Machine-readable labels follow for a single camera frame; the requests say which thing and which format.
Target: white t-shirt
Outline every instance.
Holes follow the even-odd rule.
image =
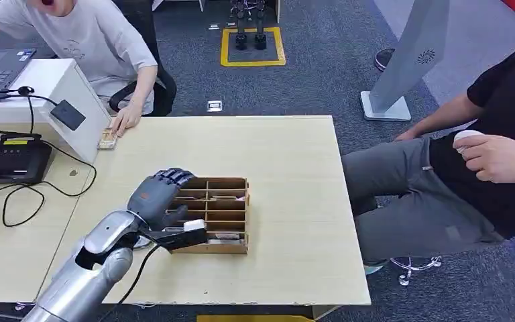
[[[26,0],[0,1],[0,30],[23,39],[39,33],[60,58],[73,58],[99,96],[111,97],[157,62],[139,32],[111,0],[78,0],[54,17]],[[143,113],[153,111],[153,92]]]

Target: power cord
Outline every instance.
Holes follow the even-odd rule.
[[[15,190],[11,191],[10,193],[7,194],[7,196],[5,197],[5,201],[3,202],[3,215],[1,217],[1,220],[3,222],[3,225],[5,227],[17,227],[17,226],[20,226],[20,225],[23,225],[24,223],[27,223],[28,221],[30,221],[31,219],[33,219],[37,214],[38,212],[40,211],[40,209],[42,209],[42,207],[44,206],[44,201],[45,201],[45,197],[44,195],[36,190],[34,188],[34,186],[38,185],[38,184],[48,184],[49,186],[51,186],[52,188],[54,188],[56,191],[58,191],[59,193],[62,193],[64,196],[67,196],[67,197],[79,197],[83,194],[85,194],[86,192],[88,192],[90,190],[90,188],[94,185],[94,182],[96,181],[96,177],[97,177],[97,169],[90,163],[88,162],[85,162],[85,161],[82,161],[72,155],[70,155],[69,153],[61,150],[60,148],[57,148],[54,144],[46,141],[46,140],[42,140],[42,142],[44,142],[45,144],[48,144],[50,147],[54,148],[55,150],[58,150],[59,152],[63,153],[64,155],[72,158],[73,160],[76,160],[77,162],[80,162],[81,164],[85,164],[89,167],[92,168],[92,171],[94,172],[93,173],[93,177],[92,177],[92,181],[90,182],[90,184],[88,185],[88,187],[86,189],[84,189],[82,192],[80,193],[76,193],[76,194],[70,194],[70,193],[66,193],[64,192],[63,190],[61,190],[60,188],[58,188],[57,186],[55,186],[54,184],[48,182],[48,181],[41,181],[41,182],[38,182],[38,183],[33,183],[33,184],[24,184],[24,183],[15,183],[15,184],[10,184],[8,186],[4,186],[4,187],[1,187],[0,188],[0,191],[2,190],[5,190],[5,189],[8,189],[8,188],[12,188],[12,187],[17,187]],[[30,215],[30,217],[28,217],[27,219],[19,222],[19,223],[13,223],[13,224],[9,224],[7,223],[7,221],[5,220],[5,214],[7,212],[7,205],[8,205],[8,202],[9,202],[9,198],[11,197],[11,195],[13,193],[16,193],[17,191],[19,190],[22,190],[22,189],[30,189],[32,190],[33,192],[37,193],[40,195],[41,197],[41,201],[40,201],[40,205],[38,206],[38,208],[36,209],[36,211],[34,211],[32,213],[32,215]]]
[[[34,93],[34,89],[29,86],[22,86],[22,87],[19,87],[19,89],[5,89],[5,90],[2,90],[0,93],[5,94],[4,96],[0,96],[0,99],[9,99],[11,97],[26,97],[27,98],[28,107],[30,109],[30,133],[31,134],[34,131],[34,108],[32,106],[31,97],[33,97],[35,99],[43,99],[45,101],[51,102],[54,106],[58,106],[57,102],[55,102],[47,97],[39,96],[39,95],[32,95],[32,93]]]
[[[54,106],[58,106],[58,104],[55,101],[53,101],[53,100],[51,100],[51,99],[49,99],[47,97],[43,97],[43,96],[39,96],[39,95],[32,95],[32,93],[34,93],[34,89],[32,87],[22,86],[22,87],[20,87],[18,89],[3,90],[3,91],[1,91],[1,94],[3,94],[3,96],[0,96],[0,99],[8,99],[8,98],[11,98],[11,97],[26,97],[26,99],[28,100],[29,108],[30,108],[30,134],[33,134],[33,132],[34,132],[34,108],[32,106],[31,98],[43,99],[45,101],[51,102]],[[7,194],[7,196],[5,197],[5,201],[3,202],[2,222],[3,222],[3,225],[5,227],[17,227],[17,226],[23,225],[24,223],[27,223],[28,221],[33,219],[38,214],[40,209],[42,209],[42,207],[44,206],[45,197],[44,197],[44,195],[40,191],[36,190],[34,188],[34,186],[36,186],[38,184],[48,184],[54,190],[58,191],[59,193],[63,194],[64,196],[67,196],[67,197],[79,197],[79,196],[85,194],[86,192],[88,192],[88,190],[90,190],[90,188],[94,185],[94,182],[96,181],[97,169],[92,164],[89,164],[88,162],[82,161],[82,160],[80,160],[80,159],[70,155],[69,153],[66,153],[65,151],[61,150],[60,148],[56,147],[54,144],[52,144],[52,143],[50,143],[50,142],[48,142],[46,140],[41,140],[41,142],[44,142],[45,144],[48,144],[50,147],[54,148],[55,150],[58,150],[59,152],[61,152],[65,156],[68,156],[69,158],[72,158],[73,160],[75,160],[77,162],[80,162],[81,164],[85,164],[85,165],[91,167],[92,171],[94,172],[93,177],[92,177],[92,182],[90,182],[90,185],[88,185],[88,187],[86,189],[84,189],[82,192],[76,193],[76,194],[66,193],[66,192],[62,191],[60,188],[58,188],[57,186],[55,186],[54,184],[52,184],[52,183],[50,183],[48,181],[41,181],[41,182],[37,182],[37,183],[33,183],[33,184],[17,183],[17,184],[10,184],[8,186],[1,187],[0,191],[8,189],[8,188],[13,188],[15,186],[17,187],[15,190],[13,190],[13,191],[11,191],[10,193]],[[9,224],[5,220],[5,214],[7,212],[7,205],[8,205],[8,202],[9,202],[9,198],[11,197],[11,195],[13,195],[14,193],[16,193],[17,191],[20,191],[22,189],[30,189],[33,192],[39,194],[39,196],[41,198],[40,205],[38,206],[36,211],[34,211],[32,213],[32,215],[30,215],[30,217],[28,217],[27,219],[25,219],[25,220],[23,220],[23,221],[21,221],[19,223]]]
[[[107,311],[107,313],[105,313],[99,319],[98,322],[102,322],[103,320],[105,320],[109,315],[111,315],[119,307],[119,305],[122,305],[123,302],[129,297],[129,295],[131,294],[131,292],[133,292],[133,289],[135,288],[135,286],[139,282],[139,279],[141,278],[141,274],[143,273],[143,269],[145,268],[145,265],[147,264],[147,261],[149,260],[149,257],[151,257],[151,255],[153,255],[155,253],[155,251],[158,250],[160,247],[161,247],[160,244],[155,244],[155,247],[153,247],[147,253],[145,258],[143,259],[143,262],[141,263],[141,266],[139,267],[139,272],[137,272],[137,276],[135,277],[135,280],[133,281],[133,283],[131,283],[131,286],[129,287],[129,290],[127,290],[127,292],[125,293],[125,295],[123,295],[121,300],[119,300],[119,302],[117,302],[117,304],[113,305],[113,307],[109,311]]]

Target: black t-shirt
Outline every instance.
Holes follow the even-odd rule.
[[[515,53],[484,72],[467,96],[485,111],[468,129],[515,140]],[[515,236],[515,184],[482,182],[453,149],[452,133],[430,145],[430,162],[437,176],[459,197],[475,207],[510,239]]]

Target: gray sweatpants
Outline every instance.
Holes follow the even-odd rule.
[[[426,139],[384,143],[343,157],[364,263],[432,257],[499,244],[494,226],[443,184]],[[403,195],[384,208],[374,196]]]

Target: man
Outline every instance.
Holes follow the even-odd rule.
[[[487,135],[457,140],[455,148],[469,146],[462,155],[456,133],[419,138],[474,119],[468,128]],[[344,156],[367,274],[389,258],[455,254],[514,237],[515,170],[502,154],[515,167],[515,53],[396,142]],[[375,208],[376,195],[403,197]]]
[[[137,79],[112,122],[119,136],[153,111],[157,62],[111,0],[1,0],[0,30],[18,39],[37,32],[58,57],[75,59],[106,108]]]

